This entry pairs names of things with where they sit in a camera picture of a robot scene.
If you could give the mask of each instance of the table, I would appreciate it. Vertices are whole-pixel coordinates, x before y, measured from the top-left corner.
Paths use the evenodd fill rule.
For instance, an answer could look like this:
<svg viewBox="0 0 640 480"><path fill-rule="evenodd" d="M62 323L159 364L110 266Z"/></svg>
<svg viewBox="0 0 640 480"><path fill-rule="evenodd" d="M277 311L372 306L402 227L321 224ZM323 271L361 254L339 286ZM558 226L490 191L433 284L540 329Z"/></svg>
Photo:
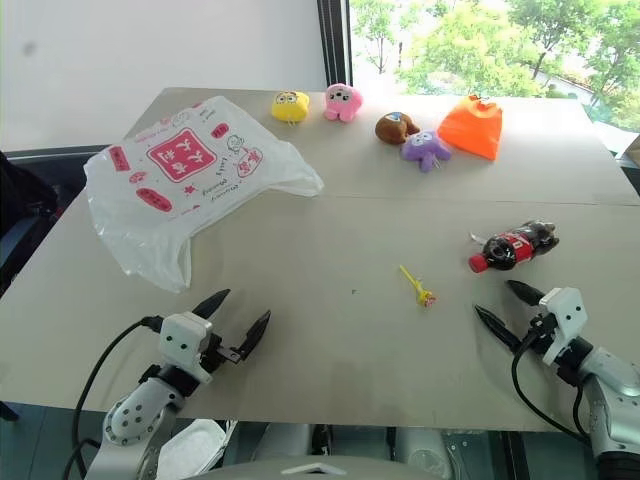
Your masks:
<svg viewBox="0 0 640 480"><path fill-rule="evenodd" d="M533 315L503 286L581 289L584 336L637 361L640 201L593 135L577 102L499 99L505 125L497 162L456 152L421 174L373 134L392 110L433 128L452 97L367 99L351 124L311 114L289 127L270 117L273 92L171 88L131 133L214 95L225 95L292 142L326 183L316 198L267 192L193 240L191 288L179 295L127 277L93 230L81 194L0 301L0 398L75 405L104 347L144 315L192 308L231 288L215 330L228 344L266 309L260 346L225 365L191 397L184 416L436 428L545 430L519 401L510 354L473 313L479 303L519 333ZM511 272L473 274L471 230L489 235L530 218L558 225L560 245ZM438 296L414 302L405 264ZM140 330L108 359L86 407L108 409L160 359ZM523 389L568 421L572 391L533 359Z"/></svg>

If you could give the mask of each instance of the red bottle cap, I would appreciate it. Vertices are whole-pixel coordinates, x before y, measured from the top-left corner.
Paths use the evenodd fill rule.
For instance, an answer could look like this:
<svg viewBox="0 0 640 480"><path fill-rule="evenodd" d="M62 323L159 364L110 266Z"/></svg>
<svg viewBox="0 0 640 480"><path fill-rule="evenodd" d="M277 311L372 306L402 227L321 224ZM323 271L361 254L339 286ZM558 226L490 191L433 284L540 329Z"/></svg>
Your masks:
<svg viewBox="0 0 640 480"><path fill-rule="evenodd" d="M476 273L484 272L487 268L489 268L489 264L485 260L484 256L480 253L474 255L473 257L469 257L469 266L471 270Z"/></svg>

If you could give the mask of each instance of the yellow toy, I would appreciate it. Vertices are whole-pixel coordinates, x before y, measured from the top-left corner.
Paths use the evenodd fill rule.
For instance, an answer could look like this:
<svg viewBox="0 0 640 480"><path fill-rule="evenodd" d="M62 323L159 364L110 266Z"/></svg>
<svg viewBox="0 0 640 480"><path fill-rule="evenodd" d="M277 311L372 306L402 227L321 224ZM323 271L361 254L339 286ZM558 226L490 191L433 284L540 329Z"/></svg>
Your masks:
<svg viewBox="0 0 640 480"><path fill-rule="evenodd" d="M429 290L425 290L422 288L422 282L413 278L413 276L409 273L409 271L404 268L404 266L400 265L400 270L404 273L404 276L411 282L413 288L416 289L416 301L418 305L422 307L430 307L433 305L433 302L436 301L436 297Z"/></svg>
<svg viewBox="0 0 640 480"><path fill-rule="evenodd" d="M279 92L271 104L271 115L283 122L297 123L309 113L309 96L302 92Z"/></svg>

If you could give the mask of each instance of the white plastic bag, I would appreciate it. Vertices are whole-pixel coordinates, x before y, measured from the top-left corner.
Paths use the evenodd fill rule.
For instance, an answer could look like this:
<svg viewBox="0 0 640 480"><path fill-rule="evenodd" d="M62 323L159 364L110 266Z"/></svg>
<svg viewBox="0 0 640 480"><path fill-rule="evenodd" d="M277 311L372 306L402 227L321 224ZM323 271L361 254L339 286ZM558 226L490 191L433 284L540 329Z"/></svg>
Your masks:
<svg viewBox="0 0 640 480"><path fill-rule="evenodd" d="M288 142L214 97L92 157L84 167L98 235L128 275L179 292L190 237L267 190L314 196L318 174Z"/></svg>

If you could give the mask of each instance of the cola bottle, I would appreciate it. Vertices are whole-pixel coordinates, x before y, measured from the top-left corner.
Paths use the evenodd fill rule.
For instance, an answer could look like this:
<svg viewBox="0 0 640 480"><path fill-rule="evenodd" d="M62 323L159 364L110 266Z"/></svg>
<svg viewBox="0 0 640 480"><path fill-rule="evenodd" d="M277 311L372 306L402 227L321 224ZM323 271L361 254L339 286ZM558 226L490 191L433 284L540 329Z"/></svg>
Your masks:
<svg viewBox="0 0 640 480"><path fill-rule="evenodd" d="M519 262L547 253L560 239L554 236L553 223L530 221L521 227L491 237L478 253L469 258L469 266L476 273L487 268L511 270Z"/></svg>

